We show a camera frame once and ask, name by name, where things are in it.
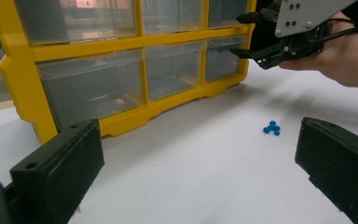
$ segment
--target white table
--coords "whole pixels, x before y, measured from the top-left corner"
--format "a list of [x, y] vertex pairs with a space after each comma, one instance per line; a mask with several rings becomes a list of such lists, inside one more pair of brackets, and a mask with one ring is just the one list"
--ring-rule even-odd
[[[104, 138], [106, 165], [70, 223], [351, 223], [295, 164], [303, 117], [358, 134], [358, 89], [251, 63], [225, 93]], [[272, 119], [280, 136], [262, 134]], [[14, 108], [0, 110], [0, 182], [38, 146]]]

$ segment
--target human hand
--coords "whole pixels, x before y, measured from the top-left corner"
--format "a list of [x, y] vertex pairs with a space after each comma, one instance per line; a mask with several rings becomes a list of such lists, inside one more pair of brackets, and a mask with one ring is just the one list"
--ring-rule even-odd
[[[332, 18], [348, 19], [339, 12]], [[351, 29], [354, 25], [345, 21], [328, 22], [328, 31], [334, 34]], [[280, 63], [289, 70], [316, 70], [347, 87], [358, 87], [358, 34], [344, 35], [324, 43], [321, 53]]]

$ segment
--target yellow storage drawer cabinet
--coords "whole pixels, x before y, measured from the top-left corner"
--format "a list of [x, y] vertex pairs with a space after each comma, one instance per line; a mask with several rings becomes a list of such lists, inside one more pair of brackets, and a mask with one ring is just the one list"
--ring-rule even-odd
[[41, 143], [84, 119], [119, 135], [246, 78], [255, 0], [0, 0], [0, 71]]

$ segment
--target plastic drawer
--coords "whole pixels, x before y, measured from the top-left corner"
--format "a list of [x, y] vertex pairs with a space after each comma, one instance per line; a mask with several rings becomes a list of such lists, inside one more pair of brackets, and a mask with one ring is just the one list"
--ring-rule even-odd
[[236, 18], [246, 11], [246, 0], [210, 0], [208, 28], [224, 28], [241, 25]]
[[203, 0], [143, 0], [142, 5], [146, 35], [202, 28]]
[[131, 0], [15, 2], [28, 39], [36, 45], [136, 35]]
[[58, 129], [142, 103], [140, 50], [37, 65]]
[[160, 45], [145, 50], [149, 100], [155, 101], [198, 84], [201, 41]]
[[245, 36], [213, 38], [207, 41], [205, 81], [213, 81], [238, 72], [239, 60], [230, 49], [239, 49]]

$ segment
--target yellow frame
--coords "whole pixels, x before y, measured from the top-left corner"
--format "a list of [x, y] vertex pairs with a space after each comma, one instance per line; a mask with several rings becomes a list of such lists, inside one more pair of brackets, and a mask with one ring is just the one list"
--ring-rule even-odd
[[[256, 0], [248, 1], [247, 11], [255, 10]], [[73, 57], [88, 57], [123, 49], [142, 49], [161, 44], [176, 44], [195, 40], [205, 40], [233, 35], [246, 35], [247, 42], [242, 47], [250, 47], [253, 25], [243, 25], [210, 30], [207, 27], [209, 0], [204, 0], [203, 27], [198, 31], [189, 31], [169, 35], [143, 35], [142, 2], [135, 0], [138, 35], [114, 40], [74, 43], [70, 45], [30, 45], [21, 26], [14, 0], [0, 0], [0, 41], [5, 50], [0, 60], [0, 71], [7, 84], [14, 106], [21, 119], [31, 122], [39, 141], [43, 144], [58, 133], [51, 115], [35, 63]], [[141, 61], [141, 79], [144, 104], [105, 119], [100, 119], [101, 134], [119, 135], [145, 125], [151, 118], [164, 110], [173, 108], [191, 100], [213, 97], [246, 78], [248, 61], [240, 60], [239, 72], [213, 82], [204, 82], [206, 50], [201, 53], [199, 86], [188, 91], [149, 101], [145, 61]]]

